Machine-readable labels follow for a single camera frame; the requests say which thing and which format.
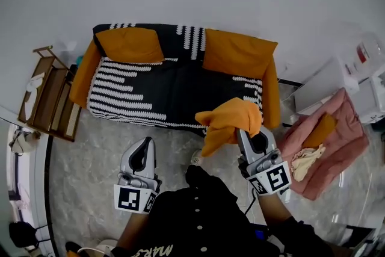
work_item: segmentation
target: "wooden side table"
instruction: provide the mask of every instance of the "wooden side table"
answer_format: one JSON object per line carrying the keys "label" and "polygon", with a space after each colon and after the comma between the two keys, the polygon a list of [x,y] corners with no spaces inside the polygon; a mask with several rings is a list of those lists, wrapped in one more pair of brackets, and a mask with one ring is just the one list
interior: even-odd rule
{"label": "wooden side table", "polygon": [[69,99],[73,73],[52,52],[52,46],[34,49],[40,56],[32,77],[44,73],[43,82],[37,88],[37,96],[31,116],[27,119],[25,102],[31,92],[26,91],[18,120],[32,129],[74,141],[81,107]]}

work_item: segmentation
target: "pink cushion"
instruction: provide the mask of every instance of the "pink cushion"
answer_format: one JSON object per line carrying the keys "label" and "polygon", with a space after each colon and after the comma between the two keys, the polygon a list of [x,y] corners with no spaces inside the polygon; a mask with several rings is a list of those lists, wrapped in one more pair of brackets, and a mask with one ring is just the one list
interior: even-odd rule
{"label": "pink cushion", "polygon": [[353,104],[342,88],[312,115],[302,116],[285,134],[278,147],[289,167],[294,155],[301,150],[303,141],[324,113],[331,114],[337,120],[336,129],[323,142],[326,150],[301,182],[292,179],[291,188],[310,200],[317,199],[334,178],[369,146]]}

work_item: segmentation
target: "white appliance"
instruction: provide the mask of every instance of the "white appliance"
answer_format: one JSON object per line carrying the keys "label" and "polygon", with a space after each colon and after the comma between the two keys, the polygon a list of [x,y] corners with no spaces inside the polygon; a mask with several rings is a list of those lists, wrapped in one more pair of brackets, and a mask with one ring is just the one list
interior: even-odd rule
{"label": "white appliance", "polygon": [[363,124],[385,117],[385,68],[360,84],[345,73],[342,62],[332,58],[317,74],[294,93],[298,114],[310,115],[344,87]]}

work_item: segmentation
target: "marble floor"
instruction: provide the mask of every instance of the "marble floor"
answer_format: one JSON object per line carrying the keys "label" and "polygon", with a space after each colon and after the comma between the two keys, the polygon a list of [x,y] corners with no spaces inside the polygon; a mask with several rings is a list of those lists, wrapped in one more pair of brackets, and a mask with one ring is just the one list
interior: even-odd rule
{"label": "marble floor", "polygon": [[[294,110],[290,94],[295,87],[280,84],[282,119]],[[374,206],[385,209],[385,167],[379,133],[367,127],[369,149],[337,178],[327,191],[312,202],[288,191],[282,196],[297,220],[312,224],[323,239],[337,243],[344,224],[363,225]],[[276,139],[285,128],[274,130]],[[55,242],[65,256],[66,241],[95,246],[101,240],[117,239],[129,214],[114,209],[113,185],[117,183],[122,153],[135,141],[151,136],[156,144],[157,174],[161,190],[186,187],[185,170],[203,139],[193,133],[116,123],[94,118],[83,110],[76,141],[54,139],[52,146],[49,198]],[[245,211],[250,204],[251,188],[238,171],[235,145],[223,146],[205,159],[203,168],[220,177],[238,197]],[[257,202],[248,213],[251,222],[264,223]]]}

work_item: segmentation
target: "sofa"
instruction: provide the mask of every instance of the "sofa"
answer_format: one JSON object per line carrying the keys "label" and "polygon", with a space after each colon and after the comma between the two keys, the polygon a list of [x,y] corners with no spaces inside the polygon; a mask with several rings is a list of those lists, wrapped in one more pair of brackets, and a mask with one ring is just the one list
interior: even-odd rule
{"label": "sofa", "polygon": [[258,104],[265,127],[280,124],[275,42],[144,23],[101,24],[93,35],[70,99],[96,117],[204,136],[195,113],[239,97]]}

